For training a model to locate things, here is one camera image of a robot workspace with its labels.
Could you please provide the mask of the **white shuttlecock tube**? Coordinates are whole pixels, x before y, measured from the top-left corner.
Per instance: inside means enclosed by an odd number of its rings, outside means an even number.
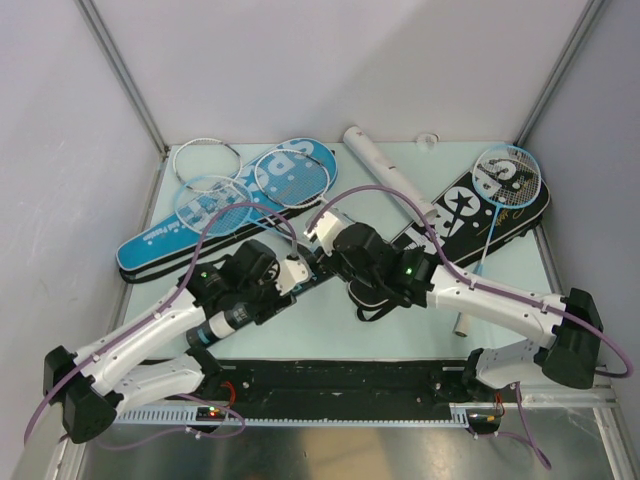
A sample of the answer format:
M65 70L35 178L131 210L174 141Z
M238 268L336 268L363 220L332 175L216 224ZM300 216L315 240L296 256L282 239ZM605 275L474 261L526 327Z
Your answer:
M429 223L435 221L436 207L358 126L352 126L345 131L343 143L380 184L404 194L418 207Z

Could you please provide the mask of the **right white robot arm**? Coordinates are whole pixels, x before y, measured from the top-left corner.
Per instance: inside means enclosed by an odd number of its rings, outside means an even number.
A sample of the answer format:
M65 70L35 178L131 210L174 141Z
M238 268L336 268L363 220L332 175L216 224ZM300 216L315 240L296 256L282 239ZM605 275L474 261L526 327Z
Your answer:
M470 354L461 378L469 398L486 400L529 373L573 389L591 388L603 324L588 292L543 295L488 281L420 248L399 249L363 223L336 227L321 244L339 276L395 305L457 311L523 336L519 343Z

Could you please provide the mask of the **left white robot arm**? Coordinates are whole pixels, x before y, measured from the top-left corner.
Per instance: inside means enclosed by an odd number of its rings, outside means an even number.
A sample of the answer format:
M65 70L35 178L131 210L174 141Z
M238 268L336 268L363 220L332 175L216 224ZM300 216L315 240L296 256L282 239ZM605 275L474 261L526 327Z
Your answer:
M66 434L82 444L131 408L182 393L212 398L222 376L203 338L174 360L147 366L147 356L201 326L222 340L250 321L262 321L265 313L294 303L293 290L309 278L300 254L277 259L257 240L218 261L194 264L134 321L75 352L64 346L51 350L44 359L46 401L61 406Z

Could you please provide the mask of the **black shuttlecock tube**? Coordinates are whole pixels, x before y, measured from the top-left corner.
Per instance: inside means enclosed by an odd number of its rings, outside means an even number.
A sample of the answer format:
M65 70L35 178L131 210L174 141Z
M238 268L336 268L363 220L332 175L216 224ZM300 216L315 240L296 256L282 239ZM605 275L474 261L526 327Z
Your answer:
M231 309L216 313L198 327L188 330L185 334L188 346L191 348L211 347L247 325L262 325L293 306L299 296L324 283L332 276L328 268L322 264L326 256L321 254L319 249L311 253L303 248L302 258L310 267L307 281L297 284L284 296L277 296L274 287L271 290L265 290L264 287L261 287L257 300L237 302Z

